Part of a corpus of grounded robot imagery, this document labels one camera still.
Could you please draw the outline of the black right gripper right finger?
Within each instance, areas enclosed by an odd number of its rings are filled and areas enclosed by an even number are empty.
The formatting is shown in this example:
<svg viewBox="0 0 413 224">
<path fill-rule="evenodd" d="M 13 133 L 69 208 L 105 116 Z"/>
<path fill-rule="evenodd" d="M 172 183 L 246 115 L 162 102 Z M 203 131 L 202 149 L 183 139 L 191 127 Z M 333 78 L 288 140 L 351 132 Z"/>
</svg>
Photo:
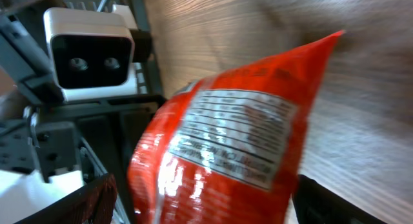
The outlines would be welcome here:
<svg viewBox="0 0 413 224">
<path fill-rule="evenodd" d="M 385 224 L 302 174 L 292 202 L 299 224 Z"/>
</svg>

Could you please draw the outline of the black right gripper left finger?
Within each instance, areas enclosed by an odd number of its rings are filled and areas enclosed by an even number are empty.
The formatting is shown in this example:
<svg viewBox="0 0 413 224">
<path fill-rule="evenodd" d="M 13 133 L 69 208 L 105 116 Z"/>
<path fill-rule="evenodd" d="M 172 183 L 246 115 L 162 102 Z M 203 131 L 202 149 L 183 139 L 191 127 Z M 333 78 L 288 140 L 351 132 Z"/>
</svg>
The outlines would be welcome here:
<svg viewBox="0 0 413 224">
<path fill-rule="evenodd" d="M 65 194 L 69 186 L 44 183 L 38 173 L 30 175 L 15 188 L 27 197 L 14 200 L 12 214 L 23 215 L 18 224 L 110 224 L 117 200 L 113 175 L 105 174 Z"/>
</svg>

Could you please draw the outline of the red snack bag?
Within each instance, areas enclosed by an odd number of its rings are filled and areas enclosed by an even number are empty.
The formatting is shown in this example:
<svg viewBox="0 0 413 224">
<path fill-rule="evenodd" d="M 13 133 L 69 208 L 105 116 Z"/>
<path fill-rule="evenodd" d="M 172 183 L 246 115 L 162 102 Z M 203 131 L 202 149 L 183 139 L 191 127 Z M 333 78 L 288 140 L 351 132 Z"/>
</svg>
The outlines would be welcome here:
<svg viewBox="0 0 413 224">
<path fill-rule="evenodd" d="M 138 223 L 282 223 L 308 116 L 340 33 L 226 70 L 171 97 L 127 180 Z"/>
</svg>

